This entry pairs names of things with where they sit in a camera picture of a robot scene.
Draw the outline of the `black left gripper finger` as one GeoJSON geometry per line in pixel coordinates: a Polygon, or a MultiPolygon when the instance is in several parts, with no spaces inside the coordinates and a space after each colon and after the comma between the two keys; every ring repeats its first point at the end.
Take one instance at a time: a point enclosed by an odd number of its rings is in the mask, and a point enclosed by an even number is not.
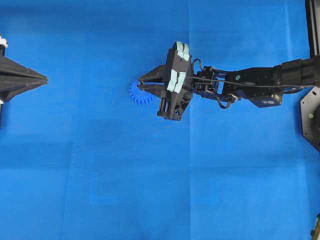
{"type": "Polygon", "coordinates": [[[48,80],[36,80],[34,83],[28,83],[20,86],[13,86],[8,89],[3,88],[0,90],[0,101],[9,102],[13,97],[17,95],[36,89],[46,84],[48,84],[48,80]]]}
{"type": "Polygon", "coordinates": [[[25,77],[48,81],[48,78],[30,68],[24,67],[13,60],[0,57],[0,75],[6,77],[25,77]]]}

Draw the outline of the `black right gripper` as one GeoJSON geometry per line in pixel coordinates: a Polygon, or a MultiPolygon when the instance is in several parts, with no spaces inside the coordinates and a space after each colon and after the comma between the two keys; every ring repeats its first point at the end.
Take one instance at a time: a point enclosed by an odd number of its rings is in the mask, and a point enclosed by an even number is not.
{"type": "Polygon", "coordinates": [[[193,98],[191,87],[192,56],[186,43],[176,41],[169,49],[166,64],[160,64],[138,78],[141,91],[160,91],[161,104],[158,116],[171,121],[180,121],[193,98]]]}

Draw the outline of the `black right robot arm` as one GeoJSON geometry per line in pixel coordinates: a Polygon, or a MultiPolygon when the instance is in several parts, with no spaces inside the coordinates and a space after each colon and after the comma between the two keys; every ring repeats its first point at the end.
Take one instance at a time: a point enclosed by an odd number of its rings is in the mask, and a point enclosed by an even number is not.
{"type": "Polygon", "coordinates": [[[166,63],[141,76],[138,88],[160,99],[159,117],[180,121],[194,95],[216,101],[227,109],[236,101],[249,100],[258,108],[282,104],[283,95],[320,85],[320,57],[297,59],[274,67],[223,71],[204,66],[194,71],[186,43],[177,41],[168,50],[166,63]]]}

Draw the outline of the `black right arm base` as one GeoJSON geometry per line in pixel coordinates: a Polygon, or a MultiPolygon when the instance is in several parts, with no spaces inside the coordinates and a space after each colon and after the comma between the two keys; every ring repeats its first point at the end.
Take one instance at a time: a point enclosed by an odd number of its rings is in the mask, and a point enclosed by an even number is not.
{"type": "Polygon", "coordinates": [[[313,87],[300,101],[303,137],[320,151],[320,88],[313,87]]]}

